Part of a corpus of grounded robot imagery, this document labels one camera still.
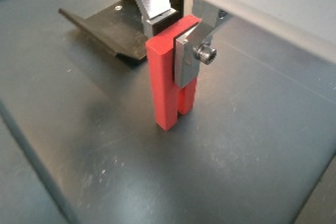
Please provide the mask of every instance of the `screw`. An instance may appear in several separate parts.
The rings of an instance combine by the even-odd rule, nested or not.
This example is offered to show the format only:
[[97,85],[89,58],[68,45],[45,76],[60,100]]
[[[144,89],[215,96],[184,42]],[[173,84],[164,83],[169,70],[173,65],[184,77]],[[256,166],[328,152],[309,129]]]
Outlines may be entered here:
[[209,64],[216,56],[216,49],[211,48],[208,44],[201,44],[196,51],[196,59],[200,60],[204,64]]
[[220,19],[223,19],[225,17],[225,15],[227,15],[225,11],[220,10],[219,13],[217,13],[217,17]]

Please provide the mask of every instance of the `red rectangular block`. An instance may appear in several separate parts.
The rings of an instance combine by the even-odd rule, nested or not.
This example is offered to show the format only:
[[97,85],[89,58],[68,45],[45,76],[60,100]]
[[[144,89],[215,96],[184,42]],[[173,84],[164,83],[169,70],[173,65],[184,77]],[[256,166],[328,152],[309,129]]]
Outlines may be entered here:
[[197,78],[184,88],[176,86],[173,82],[173,47],[175,38],[199,22],[200,19],[195,16],[184,17],[145,43],[155,120],[165,131],[177,122],[177,112],[185,115],[193,108]]

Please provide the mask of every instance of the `gray floor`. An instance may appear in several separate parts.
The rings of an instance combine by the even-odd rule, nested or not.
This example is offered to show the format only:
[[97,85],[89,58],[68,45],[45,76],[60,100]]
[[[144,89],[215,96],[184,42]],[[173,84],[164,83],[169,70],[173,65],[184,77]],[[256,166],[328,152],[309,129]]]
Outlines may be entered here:
[[79,223],[292,223],[335,153],[336,66],[235,19],[163,132],[147,64],[56,13],[116,1],[0,0],[0,97]]

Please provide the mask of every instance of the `metal arm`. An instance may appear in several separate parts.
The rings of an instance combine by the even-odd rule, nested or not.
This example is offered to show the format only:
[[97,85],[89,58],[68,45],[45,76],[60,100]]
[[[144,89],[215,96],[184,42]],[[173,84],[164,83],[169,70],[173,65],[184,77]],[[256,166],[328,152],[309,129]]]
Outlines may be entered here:
[[175,83],[180,87],[197,76],[200,61],[207,65],[213,61],[212,35],[232,17],[203,0],[195,0],[193,14],[203,20],[175,42]]
[[143,15],[143,29],[152,37],[179,20],[179,12],[171,7],[169,0],[135,0]]

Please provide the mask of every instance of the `black base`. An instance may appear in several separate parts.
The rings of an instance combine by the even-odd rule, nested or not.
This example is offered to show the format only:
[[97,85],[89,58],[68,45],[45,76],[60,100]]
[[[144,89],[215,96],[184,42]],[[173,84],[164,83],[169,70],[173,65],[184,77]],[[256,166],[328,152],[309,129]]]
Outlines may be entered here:
[[88,19],[63,9],[59,9],[59,13],[107,47],[115,56],[139,63],[145,59],[147,36],[143,34],[141,14],[127,0],[121,0]]

